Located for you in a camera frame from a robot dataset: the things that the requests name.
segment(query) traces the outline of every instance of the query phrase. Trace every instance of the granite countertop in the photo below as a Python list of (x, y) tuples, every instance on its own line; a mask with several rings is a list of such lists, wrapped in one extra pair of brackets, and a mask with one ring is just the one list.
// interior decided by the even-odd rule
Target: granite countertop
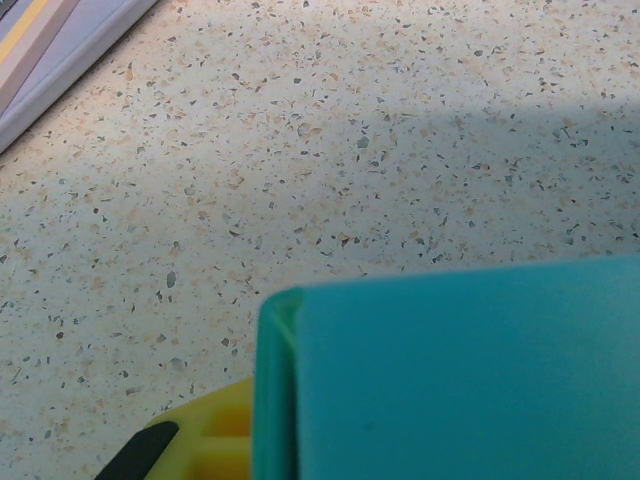
[(2, 154), (7, 478), (251, 375), (283, 287), (640, 250), (633, 2), (426, 3), (160, 1)]

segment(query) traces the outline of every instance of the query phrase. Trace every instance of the speckled countertop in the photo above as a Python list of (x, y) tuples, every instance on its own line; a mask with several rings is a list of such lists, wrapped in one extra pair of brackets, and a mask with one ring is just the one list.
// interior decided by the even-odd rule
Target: speckled countertop
[(161, 0), (0, 156), (2, 478), (250, 375), (285, 286), (640, 250), (633, 2), (426, 3)]

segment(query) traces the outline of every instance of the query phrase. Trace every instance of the teal plastic container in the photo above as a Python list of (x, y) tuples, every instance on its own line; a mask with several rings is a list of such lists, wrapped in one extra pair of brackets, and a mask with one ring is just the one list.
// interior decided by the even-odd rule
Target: teal plastic container
[(297, 288), (254, 479), (640, 478), (640, 257)]

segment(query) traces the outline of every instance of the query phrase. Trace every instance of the yellow plastic object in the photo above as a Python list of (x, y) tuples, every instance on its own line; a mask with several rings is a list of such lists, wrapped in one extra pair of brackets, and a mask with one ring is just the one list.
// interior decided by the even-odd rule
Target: yellow plastic object
[(252, 400), (249, 378), (154, 418), (179, 430), (145, 480), (248, 480)]

